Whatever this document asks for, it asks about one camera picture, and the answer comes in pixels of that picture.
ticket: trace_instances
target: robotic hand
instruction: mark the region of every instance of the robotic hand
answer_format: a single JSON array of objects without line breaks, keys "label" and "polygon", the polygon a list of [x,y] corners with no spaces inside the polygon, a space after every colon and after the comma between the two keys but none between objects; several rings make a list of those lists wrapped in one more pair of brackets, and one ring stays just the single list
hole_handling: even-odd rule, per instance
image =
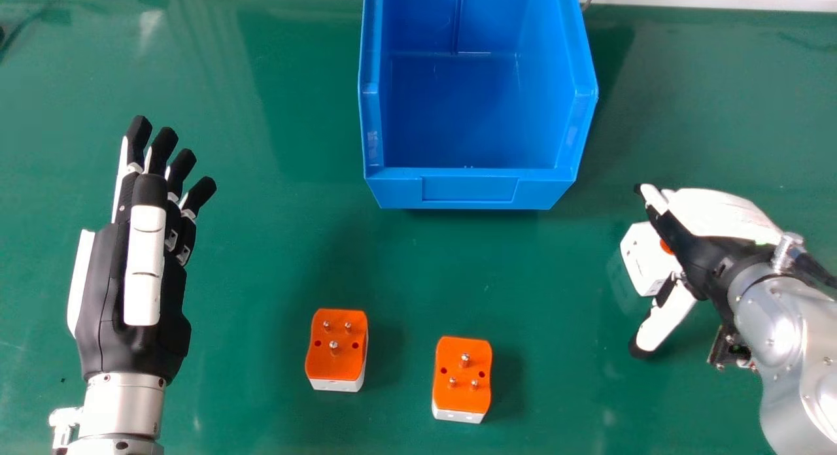
[{"label": "robotic hand", "polygon": [[82,229],[78,240],[67,325],[87,392],[83,407],[50,415],[53,455],[163,452],[163,396],[192,334],[182,312],[184,267],[197,212],[216,187],[204,177],[180,198],[196,158],[183,149],[165,166],[177,144],[165,127],[143,160],[150,133],[144,116],[134,118],[122,139],[111,222]]},{"label": "robotic hand", "polygon": [[746,199],[650,184],[637,193],[649,222],[631,226],[622,258],[637,292],[654,299],[631,355],[652,356],[709,300],[723,323],[709,363],[761,375],[762,430],[777,455],[837,453],[837,303],[814,288],[837,279]]}]

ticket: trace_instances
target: blue plastic bin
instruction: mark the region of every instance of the blue plastic bin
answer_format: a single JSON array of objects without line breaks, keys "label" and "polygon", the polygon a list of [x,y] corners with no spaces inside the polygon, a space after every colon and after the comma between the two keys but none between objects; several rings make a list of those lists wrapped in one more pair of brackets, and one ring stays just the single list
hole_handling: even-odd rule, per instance
[{"label": "blue plastic bin", "polygon": [[598,100],[578,0],[364,0],[358,92],[382,208],[548,210]]}]

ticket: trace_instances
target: green table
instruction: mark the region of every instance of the green table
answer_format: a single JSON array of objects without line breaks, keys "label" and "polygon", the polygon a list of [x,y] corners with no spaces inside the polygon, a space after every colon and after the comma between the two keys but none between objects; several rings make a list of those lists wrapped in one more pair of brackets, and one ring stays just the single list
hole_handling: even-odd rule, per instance
[{"label": "green table", "polygon": [[[199,219],[171,454],[770,453],[761,384],[706,365],[699,306],[656,362],[618,256],[637,181],[756,201],[837,269],[837,17],[595,7],[581,177],[549,212],[381,211],[362,180],[361,0],[0,0],[0,447],[48,452],[84,384],[65,324],[80,228],[110,216],[120,134],[176,127]],[[361,393],[303,371],[320,307],[366,310]],[[430,415],[442,335],[490,339],[481,426]]]}]

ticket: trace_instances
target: orange and white power adapter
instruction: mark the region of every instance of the orange and white power adapter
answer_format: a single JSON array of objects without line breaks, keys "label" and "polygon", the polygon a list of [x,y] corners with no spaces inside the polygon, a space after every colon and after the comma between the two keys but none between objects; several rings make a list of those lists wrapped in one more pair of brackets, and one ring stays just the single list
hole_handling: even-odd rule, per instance
[{"label": "orange and white power adapter", "polygon": [[433,417],[479,424],[491,406],[491,345],[443,336],[436,345]]},{"label": "orange and white power adapter", "polygon": [[364,385],[369,324],[364,312],[318,309],[311,321],[305,374],[315,390],[358,392]]}]

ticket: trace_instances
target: black robotic finger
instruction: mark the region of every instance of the black robotic finger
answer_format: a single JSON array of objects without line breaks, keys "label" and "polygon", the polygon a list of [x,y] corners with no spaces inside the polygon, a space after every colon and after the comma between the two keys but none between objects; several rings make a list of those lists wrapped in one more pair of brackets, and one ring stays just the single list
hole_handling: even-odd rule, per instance
[{"label": "black robotic finger", "polygon": [[177,145],[177,133],[170,127],[160,129],[146,155],[146,174],[165,175],[165,163]]},{"label": "black robotic finger", "polygon": [[198,211],[212,198],[217,189],[211,177],[203,177],[186,192],[180,202],[180,232],[173,251],[180,265],[186,265],[189,262],[194,250],[195,237],[197,237],[195,220]]},{"label": "black robotic finger", "polygon": [[131,217],[134,182],[140,172],[143,172],[143,151],[148,144],[150,134],[152,134],[152,124],[144,116],[137,115],[131,121],[131,126],[125,132],[125,136],[122,137],[111,223],[125,223]]},{"label": "black robotic finger", "polygon": [[165,249],[174,250],[180,234],[180,207],[177,202],[183,194],[183,180],[192,172],[197,158],[190,149],[182,149],[165,172],[168,184],[168,206],[165,208]]}]

